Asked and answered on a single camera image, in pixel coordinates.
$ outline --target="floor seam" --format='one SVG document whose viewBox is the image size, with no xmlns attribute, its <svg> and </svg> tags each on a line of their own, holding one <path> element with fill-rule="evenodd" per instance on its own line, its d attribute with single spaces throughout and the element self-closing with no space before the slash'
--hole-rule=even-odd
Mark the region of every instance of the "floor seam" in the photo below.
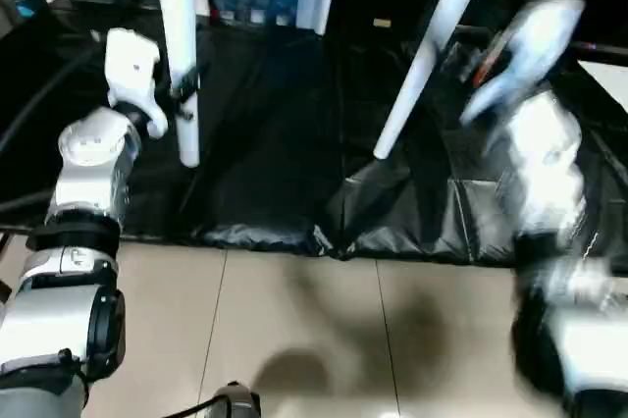
<svg viewBox="0 0 628 418">
<path fill-rule="evenodd" d="M 377 273 L 377 283 L 380 288 L 380 300 L 382 302 L 382 316 L 384 317 L 384 330 L 386 331 L 386 344 L 389 348 L 389 360 L 391 362 L 392 387 L 394 388 L 394 399 L 396 400 L 396 413 L 401 418 L 401 406 L 399 405 L 399 391 L 396 386 L 396 377 L 394 376 L 393 349 L 391 348 L 391 332 L 389 324 L 386 320 L 386 307 L 384 306 L 384 294 L 382 292 L 382 279 L 380 278 L 380 263 L 375 260 L 375 272 Z"/>
<path fill-rule="evenodd" d="M 218 295 L 216 295 L 216 307 L 214 308 L 214 318 L 212 319 L 212 329 L 209 333 L 209 340 L 207 341 L 207 350 L 205 351 L 205 361 L 203 362 L 203 375 L 200 377 L 200 386 L 198 388 L 198 397 L 196 398 L 196 404 L 200 403 L 200 398 L 203 394 L 203 382 L 205 382 L 205 371 L 207 371 L 207 359 L 209 359 L 209 348 L 212 345 L 212 338 L 214 337 L 214 329 L 216 328 L 216 317 L 218 316 L 218 307 L 220 304 L 220 294 L 223 291 L 223 280 L 225 279 L 225 271 L 227 270 L 227 254 L 228 250 L 225 250 L 225 257 L 223 258 L 223 272 L 220 276 L 220 284 L 218 285 Z"/>
</svg>

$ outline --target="tile floor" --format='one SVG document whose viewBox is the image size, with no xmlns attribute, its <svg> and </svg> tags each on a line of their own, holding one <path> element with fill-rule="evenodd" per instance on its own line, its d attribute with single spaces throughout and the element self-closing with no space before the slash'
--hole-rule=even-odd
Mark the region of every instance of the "tile floor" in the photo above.
<svg viewBox="0 0 628 418">
<path fill-rule="evenodd" d="M 16 236 L 0 258 L 14 285 Z M 513 372 L 504 270 L 123 245 L 127 356 L 83 417 L 160 417 L 231 380 L 267 418 L 559 417 Z"/>
</svg>

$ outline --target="black cable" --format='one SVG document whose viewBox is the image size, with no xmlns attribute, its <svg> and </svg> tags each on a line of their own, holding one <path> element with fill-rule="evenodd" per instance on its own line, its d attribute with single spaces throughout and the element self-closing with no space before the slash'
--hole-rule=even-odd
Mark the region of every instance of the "black cable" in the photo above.
<svg viewBox="0 0 628 418">
<path fill-rule="evenodd" d="M 194 413 L 198 413 L 199 411 L 204 410 L 205 408 L 209 408 L 220 399 L 224 399 L 227 401 L 227 413 L 225 414 L 225 418 L 232 418 L 232 401 L 227 395 L 216 395 L 207 401 L 203 401 L 198 405 L 188 408 L 187 410 L 179 411 L 173 415 L 164 416 L 164 418 L 185 418 L 186 416 L 191 416 Z"/>
<path fill-rule="evenodd" d="M 28 100 L 25 106 L 22 108 L 18 116 L 13 120 L 7 131 L 0 136 L 0 154 L 6 150 L 10 141 L 18 133 L 18 131 L 25 124 L 30 114 L 39 106 L 41 101 L 61 82 L 63 82 L 69 75 L 77 70 L 78 67 L 87 63 L 98 51 L 103 49 L 103 42 L 96 42 L 94 46 L 88 47 L 83 50 L 75 59 L 63 66 L 59 72 L 57 72 L 51 79 L 49 79 L 33 96 Z"/>
</svg>

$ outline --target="black cloth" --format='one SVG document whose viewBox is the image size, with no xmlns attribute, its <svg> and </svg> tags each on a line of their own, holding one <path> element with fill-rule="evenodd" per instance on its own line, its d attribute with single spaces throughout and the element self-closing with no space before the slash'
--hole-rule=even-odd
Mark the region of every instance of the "black cloth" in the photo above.
<svg viewBox="0 0 628 418">
<path fill-rule="evenodd" d="M 92 42 L 135 29 L 163 46 L 159 12 L 55 2 L 0 41 L 0 133 L 34 92 Z M 386 161 L 372 150 L 408 68 L 386 31 L 358 37 L 200 25 L 201 165 L 183 167 L 174 123 L 146 141 L 131 174 L 126 239 L 509 267 L 511 231 L 482 160 L 485 134 L 462 129 L 470 90 L 444 62 Z M 0 151 L 0 230 L 40 224 L 61 169 L 57 138 L 106 104 L 102 53 L 57 86 Z M 628 272 L 628 115 L 565 59 L 551 78 L 578 118 L 589 218 L 579 243 Z"/>
</svg>

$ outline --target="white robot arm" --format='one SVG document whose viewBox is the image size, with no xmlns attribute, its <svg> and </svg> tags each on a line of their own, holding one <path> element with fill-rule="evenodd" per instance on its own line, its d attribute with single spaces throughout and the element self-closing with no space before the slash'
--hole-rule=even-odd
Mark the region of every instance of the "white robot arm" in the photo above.
<svg viewBox="0 0 628 418">
<path fill-rule="evenodd" d="M 519 371 L 572 416 L 618 417 L 628 410 L 628 302 L 614 292 L 606 260 L 574 249 L 586 220 L 580 128 L 540 85 L 582 9 L 580 0 L 524 9 L 505 33 L 509 66 L 476 92 L 461 121 L 489 109 L 497 116 L 486 159 L 501 171 L 497 197 L 515 229 Z"/>
</svg>

